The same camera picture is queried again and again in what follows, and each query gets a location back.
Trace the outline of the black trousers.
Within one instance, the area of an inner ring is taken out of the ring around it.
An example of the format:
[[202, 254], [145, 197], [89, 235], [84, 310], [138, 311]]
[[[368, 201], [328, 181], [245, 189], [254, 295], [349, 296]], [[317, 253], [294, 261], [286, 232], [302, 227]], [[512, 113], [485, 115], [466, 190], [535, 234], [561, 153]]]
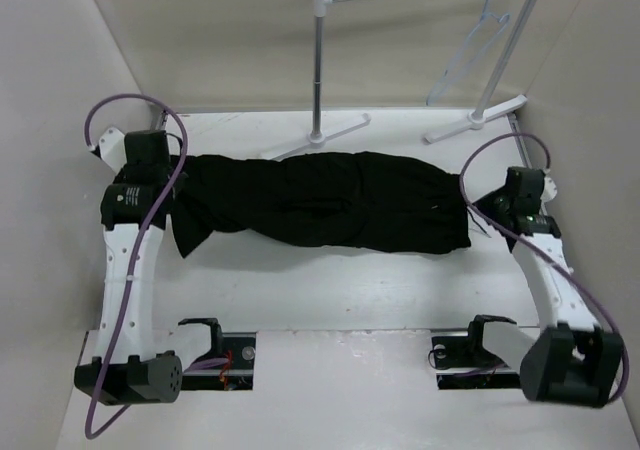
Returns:
[[444, 255], [470, 247], [459, 177], [374, 152], [281, 161], [190, 156], [171, 209], [179, 253], [212, 233], [253, 231], [297, 247]]

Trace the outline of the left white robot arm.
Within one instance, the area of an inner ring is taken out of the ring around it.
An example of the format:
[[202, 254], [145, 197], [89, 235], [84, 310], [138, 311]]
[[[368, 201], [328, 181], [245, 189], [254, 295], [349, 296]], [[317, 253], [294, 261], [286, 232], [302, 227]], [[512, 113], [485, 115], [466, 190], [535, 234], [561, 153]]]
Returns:
[[183, 319], [166, 335], [153, 328], [155, 266], [174, 196], [167, 195], [149, 226], [142, 223], [174, 170], [167, 134], [109, 129], [98, 151], [117, 176], [100, 205], [107, 257], [100, 327], [74, 385], [106, 406], [172, 403], [185, 371], [195, 362], [216, 367], [225, 346], [215, 318]]

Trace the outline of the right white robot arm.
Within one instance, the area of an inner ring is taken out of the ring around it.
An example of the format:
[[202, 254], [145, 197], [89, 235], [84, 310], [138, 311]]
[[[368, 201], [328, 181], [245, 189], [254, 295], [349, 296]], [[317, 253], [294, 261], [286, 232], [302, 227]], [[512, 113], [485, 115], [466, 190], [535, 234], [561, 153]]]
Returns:
[[511, 167], [504, 185], [474, 204], [505, 238], [524, 274], [539, 335], [528, 335], [508, 317], [477, 315], [464, 335], [434, 336], [429, 362], [455, 387], [476, 388], [491, 373], [514, 372], [529, 401], [602, 408], [624, 344], [617, 332], [602, 328], [569, 280], [559, 227], [541, 212], [553, 195], [543, 171]]

